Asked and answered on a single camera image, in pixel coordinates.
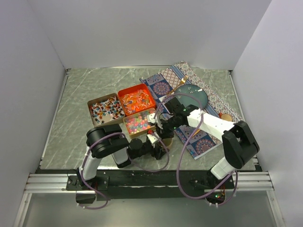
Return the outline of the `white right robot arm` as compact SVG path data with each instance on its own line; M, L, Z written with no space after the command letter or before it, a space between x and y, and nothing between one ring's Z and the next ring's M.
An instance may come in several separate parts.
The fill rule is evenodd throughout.
M211 168L207 177L207 183L212 188L219 188L224 177L241 169L260 151L250 127L244 121L230 122L212 116L197 106L185 107L176 97L169 100L165 107L172 117L161 122L164 132L186 125L198 128L222 142L224 157Z

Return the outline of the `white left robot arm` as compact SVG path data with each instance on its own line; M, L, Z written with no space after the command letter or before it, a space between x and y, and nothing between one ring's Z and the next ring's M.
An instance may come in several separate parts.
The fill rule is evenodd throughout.
M118 168L124 168L146 154L157 160L165 154L169 155L169 149L163 140L151 130L147 132L145 142L139 138L128 140L119 124L92 128L86 136L87 151L76 170L77 184L84 190L93 187L101 160L107 156L112 156Z

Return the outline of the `gold tin colourful jelly candies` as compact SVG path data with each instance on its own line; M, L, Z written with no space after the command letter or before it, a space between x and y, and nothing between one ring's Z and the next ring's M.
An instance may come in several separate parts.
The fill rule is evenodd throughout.
M150 108L137 112L123 119L126 130L131 139L146 134L149 130L155 130L155 126L148 122L148 115L154 114L155 109Z

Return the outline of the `orange tin lollipop candies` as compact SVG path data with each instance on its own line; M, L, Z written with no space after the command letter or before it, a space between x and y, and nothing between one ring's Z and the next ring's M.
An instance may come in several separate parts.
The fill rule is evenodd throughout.
M154 108L155 100L145 84L139 84L118 91L118 98L126 116Z

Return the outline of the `gold round jar lid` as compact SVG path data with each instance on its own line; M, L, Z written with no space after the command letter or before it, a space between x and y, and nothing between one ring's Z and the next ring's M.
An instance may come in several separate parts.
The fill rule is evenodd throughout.
M172 146L172 143L173 143L173 138L166 138L166 139L163 139L162 140L164 146L162 145L164 151L165 151L165 147L167 148L167 150L169 151L171 146Z

